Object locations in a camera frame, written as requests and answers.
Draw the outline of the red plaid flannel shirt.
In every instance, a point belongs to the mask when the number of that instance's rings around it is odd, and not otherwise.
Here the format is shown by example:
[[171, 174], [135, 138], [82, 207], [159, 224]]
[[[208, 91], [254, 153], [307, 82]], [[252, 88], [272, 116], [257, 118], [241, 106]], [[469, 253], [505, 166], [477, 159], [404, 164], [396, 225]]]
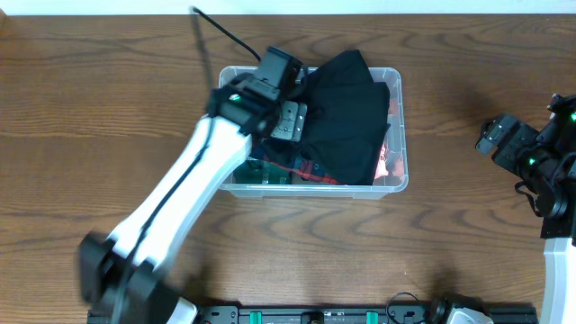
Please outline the red plaid flannel shirt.
[[325, 167], [290, 149], [277, 151], [259, 145], [252, 149], [250, 156], [292, 172], [307, 181], [338, 185], [338, 181], [328, 173]]

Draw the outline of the large black garment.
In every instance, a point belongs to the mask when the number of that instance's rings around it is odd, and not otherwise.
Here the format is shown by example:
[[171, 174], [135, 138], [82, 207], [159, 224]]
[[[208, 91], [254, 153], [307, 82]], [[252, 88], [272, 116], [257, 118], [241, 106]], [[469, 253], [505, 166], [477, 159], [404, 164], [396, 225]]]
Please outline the large black garment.
[[325, 167], [339, 185], [371, 185], [388, 130], [390, 90], [375, 82], [361, 52], [346, 50], [302, 79], [308, 110], [299, 142], [263, 139]]

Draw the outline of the green garment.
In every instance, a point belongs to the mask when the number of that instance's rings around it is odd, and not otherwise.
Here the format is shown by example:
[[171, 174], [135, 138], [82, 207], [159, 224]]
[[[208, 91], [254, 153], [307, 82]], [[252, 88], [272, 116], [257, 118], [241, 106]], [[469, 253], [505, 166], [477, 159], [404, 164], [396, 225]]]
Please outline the green garment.
[[290, 185], [291, 172], [261, 160], [247, 160], [233, 172], [234, 182], [245, 185]]

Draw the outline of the pink shirt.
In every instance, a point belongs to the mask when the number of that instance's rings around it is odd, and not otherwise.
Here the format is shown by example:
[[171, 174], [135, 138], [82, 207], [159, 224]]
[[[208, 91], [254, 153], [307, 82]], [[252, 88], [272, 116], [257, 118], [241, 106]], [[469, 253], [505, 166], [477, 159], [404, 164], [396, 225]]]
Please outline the pink shirt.
[[[399, 102], [397, 99], [390, 100], [390, 107], [389, 107], [389, 115], [388, 119], [390, 119], [393, 115], [399, 114]], [[388, 154], [388, 144], [387, 140], [385, 140], [382, 144], [377, 168], [375, 171], [374, 179], [380, 179], [389, 175], [388, 168], [386, 166], [386, 155]]]

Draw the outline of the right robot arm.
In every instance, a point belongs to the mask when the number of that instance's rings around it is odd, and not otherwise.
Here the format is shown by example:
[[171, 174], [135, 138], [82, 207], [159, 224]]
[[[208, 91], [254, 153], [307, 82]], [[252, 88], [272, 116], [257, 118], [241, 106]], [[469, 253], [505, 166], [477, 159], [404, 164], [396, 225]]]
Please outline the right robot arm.
[[575, 321], [575, 96], [553, 94], [549, 122], [537, 130], [510, 114], [482, 125], [475, 148], [519, 178], [542, 219], [544, 299], [541, 323]]

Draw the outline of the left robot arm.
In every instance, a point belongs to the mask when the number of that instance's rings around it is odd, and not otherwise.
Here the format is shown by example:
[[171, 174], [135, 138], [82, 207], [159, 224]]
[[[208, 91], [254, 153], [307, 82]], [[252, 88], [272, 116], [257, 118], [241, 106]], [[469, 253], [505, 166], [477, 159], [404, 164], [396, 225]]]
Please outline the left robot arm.
[[307, 71], [276, 83], [244, 73], [211, 90], [184, 151], [145, 201], [106, 237], [78, 246], [80, 293], [105, 323], [192, 323], [198, 308], [165, 284], [188, 232], [223, 181], [267, 138], [305, 89]]

